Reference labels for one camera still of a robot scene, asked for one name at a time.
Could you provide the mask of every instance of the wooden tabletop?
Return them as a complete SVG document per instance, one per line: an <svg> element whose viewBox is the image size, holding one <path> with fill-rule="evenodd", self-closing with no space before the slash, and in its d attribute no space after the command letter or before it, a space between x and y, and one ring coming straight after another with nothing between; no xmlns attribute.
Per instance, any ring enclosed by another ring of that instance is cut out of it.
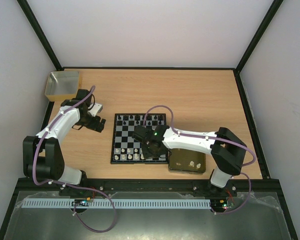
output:
<svg viewBox="0 0 300 240"><path fill-rule="evenodd" d="M96 102L103 104L98 115L106 119L102 133L71 129L61 144L65 164L84 170L96 179L209 179L216 167L206 157L203 175L171 173L167 164L110 164L114 117L116 113L145 113L155 105L169 106L174 113L174 126L181 130L210 132L226 127L249 148L253 148L245 113L232 70L134 70L134 69L69 69L82 73L82 88L95 85ZM55 102L50 120L61 102ZM164 108L154 113L166 113ZM246 154L245 162L252 159ZM261 179L257 162L242 170L251 179Z"/></svg>

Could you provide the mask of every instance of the robotic arm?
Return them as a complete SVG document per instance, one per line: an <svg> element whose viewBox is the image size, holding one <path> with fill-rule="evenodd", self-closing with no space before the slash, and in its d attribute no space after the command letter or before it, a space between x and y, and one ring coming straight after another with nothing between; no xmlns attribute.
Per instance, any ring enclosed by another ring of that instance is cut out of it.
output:
<svg viewBox="0 0 300 240"><path fill-rule="evenodd" d="M168 149L187 149L212 155L217 167L211 174L210 183L220 189L226 186L232 176L240 175L246 154L238 146L222 146L223 142L209 138L222 138L246 147L225 127L220 127L217 132L194 132L176 128L173 131L168 125L158 125L155 130L138 125L132 137L141 143L143 156L147 159L164 155Z"/></svg>
<svg viewBox="0 0 300 240"><path fill-rule="evenodd" d="M37 157L36 176L74 185L81 182L85 172L65 165L60 144L74 126L80 126L77 130L86 127L99 133L104 129L106 120L97 116L103 106L95 101L91 103L92 94L78 106L68 110L87 97L89 93L86 89L79 89L75 98L65 100L61 104L58 114L45 129L36 136L27 136L23 140L23 173L25 176L32 177L37 144L47 132L40 146L40 152L44 152L44 156Z"/></svg>

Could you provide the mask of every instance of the chessboard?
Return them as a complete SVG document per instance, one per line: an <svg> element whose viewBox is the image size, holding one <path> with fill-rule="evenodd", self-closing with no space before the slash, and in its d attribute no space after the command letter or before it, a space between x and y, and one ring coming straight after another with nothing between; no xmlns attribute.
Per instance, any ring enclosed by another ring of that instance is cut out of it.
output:
<svg viewBox="0 0 300 240"><path fill-rule="evenodd" d="M142 125L145 113L116 113L114 116L111 164L167 164L168 155L145 159L141 143L132 138L135 127ZM149 113L146 127L155 129L157 125L166 125L165 113Z"/></svg>

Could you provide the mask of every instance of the purple cable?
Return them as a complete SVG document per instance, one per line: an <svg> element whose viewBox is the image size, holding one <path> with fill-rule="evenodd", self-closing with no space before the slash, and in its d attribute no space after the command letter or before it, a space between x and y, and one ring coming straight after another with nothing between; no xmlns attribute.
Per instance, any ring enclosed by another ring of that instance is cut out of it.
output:
<svg viewBox="0 0 300 240"><path fill-rule="evenodd" d="M113 210L114 210L113 221L112 221L111 225L110 225L107 229L105 229L105 230L96 230L96 229L93 229L93 228L89 227L87 224L85 224L84 221L82 221L82 219L79 217L79 215L78 215L77 212L76 212L76 208L77 208L77 205L78 205L78 204L74 205L73 213L75 214L76 218L82 223L82 225L83 225L86 229L90 230L91 232L101 234L101 233L108 232L109 230L111 230L111 229L116 225L117 218L118 218L117 210L116 210L116 208L115 208L114 202L111 200L111 198L110 198L107 194L105 194L104 192L99 191L99 190L97 190L97 189L93 189L93 188L89 188L89 187L75 186L75 185L68 184L68 183L66 183L66 185L69 186L69 187L72 187L72 188L74 188L74 189L89 190L89 191L94 191L94 192L97 192L97 193L99 193L99 194L102 194L103 196L105 196L105 197L110 201L110 203L111 203L111 205L112 205L112 208L113 208Z"/></svg>
<svg viewBox="0 0 300 240"><path fill-rule="evenodd" d="M86 224L81 220L81 218L78 216L78 214L77 214L77 212L76 212L76 207L77 207L77 205L75 205L74 208L73 208L73 212L75 213L77 219L82 223L82 225L83 225L86 229L88 229L88 230L90 230L90 231L92 231L92 232L94 232L94 233L105 233L105 232L111 230L111 229L116 225L116 222L117 222L117 210L116 210L116 208L115 208L114 202L111 200L111 198L110 198L108 195L106 195L105 193L103 193L102 191L99 191L99 190L97 190L97 189L93 189L93 188L89 188L89 187L75 186L75 185L72 185L72 184L68 184L68 183L64 183L64 182L60 182L60 181L56 181L56 180L52 180L52 179L46 179L46 180L43 180L42 182L38 182L38 181L37 181L37 173L36 173L36 167L37 167L37 161L38 161L38 156L39 156L40 147L41 147L41 145L42 145L42 143L43 143L45 137L47 136L48 131L51 130L51 128L56 124L56 122L57 122L64 114L66 114L66 113L69 112L70 110L76 108L77 106L79 106L80 104L82 104L85 100L87 100L87 99L92 95L92 93L94 92L95 89L96 89L96 86L93 85L93 86L90 88L90 92L88 93L87 96L85 96L85 98L83 98L81 101L79 101L79 102L76 103L75 105L73 105L73 106L67 108L67 109L63 112L63 114L62 114L62 113L59 114L59 115L51 122L51 124L50 124L50 126L48 127L47 131L42 135L42 137L40 138L40 140L39 140L39 142L38 142L38 144L37 144L37 146L36 146L35 153L34 153L34 157L33 157L32 178L33 178L33 182L34 182L36 185L38 185L38 186L40 186L40 185L42 185L42 184L46 184L46 183L52 181L52 182L54 182L54 183L56 183L56 184L66 185L66 186L69 186L69 187L74 188L74 189L81 189L81 190L94 191L94 192L97 192L97 193L102 194L103 196L105 196L105 197L110 201L110 203L111 203L111 205L112 205L112 207L113 207L113 210L114 210L114 218L113 218L113 221L112 221L111 225L110 225L107 229L105 229L105 230L95 230L95 229L89 227L88 225L86 225Z"/></svg>
<svg viewBox="0 0 300 240"><path fill-rule="evenodd" d="M170 124L170 127L172 129L172 131L175 133L175 134L178 134L180 136L185 136L185 137L191 137L191 138L205 138L206 136L205 135L195 135L195 134L189 134L189 133L182 133L181 131L178 132L175 128L174 128L174 113L172 112L171 108L168 107L168 106L165 106L165 105L156 105L156 106L153 106L151 107L147 112L146 114L144 115L144 118L143 118L143 126L146 125L146 119L147 119L147 115L148 113L153 110L153 109L156 109L156 108L165 108L165 109L168 109L169 112L171 113L171 124ZM220 141L220 142L224 142L224 143L227 143L227 144L232 144L232 145L235 145L239 148L242 148L246 151L248 151L253 159L250 161L250 162L247 162L245 164L242 164L242 167L244 166L248 166L248 165L251 165L253 164L256 159L257 159L257 156L256 154L251 150L249 149L248 147L246 146L243 146L237 142L234 142L234 141L230 141L230 140L227 140L227 139L223 139L223 138L220 138L220 137L215 137L215 136L208 136L209 139L212 139L212 140L217 140L217 141ZM241 172L242 175L245 175L248 179L248 182L249 182L249 191L248 191L248 194L247 194L247 197L245 199L245 201L236 209L232 210L232 211L227 211L227 212L215 212L212 208L212 212L214 212L214 214L216 215L223 215L223 214L229 214L229 213L233 213L233 212L236 212L237 210L241 209L248 201L248 199L250 198L250 193L251 193L251 180L249 178L249 176L247 174L245 174L244 172Z"/></svg>

